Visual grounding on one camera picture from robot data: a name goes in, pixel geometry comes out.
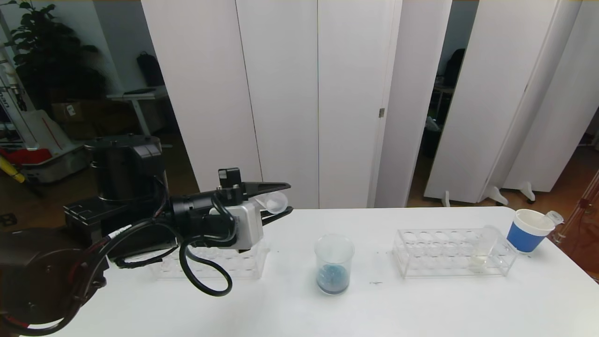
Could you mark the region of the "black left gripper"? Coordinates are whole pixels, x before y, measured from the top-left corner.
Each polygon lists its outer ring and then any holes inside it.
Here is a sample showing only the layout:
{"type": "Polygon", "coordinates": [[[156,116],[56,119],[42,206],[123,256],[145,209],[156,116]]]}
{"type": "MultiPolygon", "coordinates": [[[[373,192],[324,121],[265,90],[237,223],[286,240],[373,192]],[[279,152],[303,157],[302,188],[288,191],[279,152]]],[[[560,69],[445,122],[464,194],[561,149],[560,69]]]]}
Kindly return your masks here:
{"type": "MultiPolygon", "coordinates": [[[[233,233],[235,220],[227,206],[241,205],[244,197],[252,198],[291,188],[287,182],[243,183],[237,167],[220,169],[218,175],[219,187],[216,190],[171,197],[171,219],[181,233],[233,233]]],[[[288,206],[277,214],[260,211],[262,226],[289,215],[293,210],[288,206]]]]}

